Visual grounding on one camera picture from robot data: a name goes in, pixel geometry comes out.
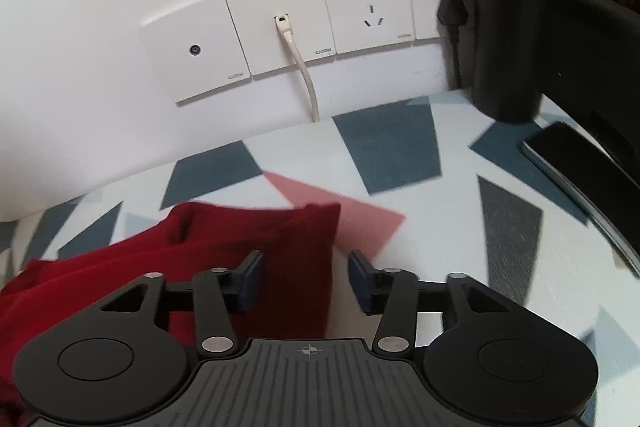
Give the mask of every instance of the smartphone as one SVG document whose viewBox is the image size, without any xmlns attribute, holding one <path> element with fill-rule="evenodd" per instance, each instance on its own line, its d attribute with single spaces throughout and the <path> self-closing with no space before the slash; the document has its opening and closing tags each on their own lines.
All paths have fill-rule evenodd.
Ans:
<svg viewBox="0 0 640 427">
<path fill-rule="evenodd" d="M 557 122 L 522 142 L 522 153 L 578 203 L 640 275 L 640 187 L 604 152 Z"/>
</svg>

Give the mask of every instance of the red fabric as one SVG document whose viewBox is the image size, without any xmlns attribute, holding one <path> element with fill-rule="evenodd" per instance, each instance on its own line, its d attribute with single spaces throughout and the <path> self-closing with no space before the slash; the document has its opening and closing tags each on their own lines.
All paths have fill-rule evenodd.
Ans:
<svg viewBox="0 0 640 427">
<path fill-rule="evenodd" d="M 296 210 L 242 210 L 203 203 L 176 206 L 152 229 L 64 261 L 31 261 L 0 291 L 0 427 L 24 409 L 12 386 L 18 350 L 35 335 L 136 277 L 158 271 L 169 282 L 203 270 L 235 268 L 252 250 L 265 253 L 260 294 L 233 315 L 240 339 L 324 336 L 339 204 Z M 193 314 L 171 314 L 169 331 L 193 344 Z"/>
</svg>

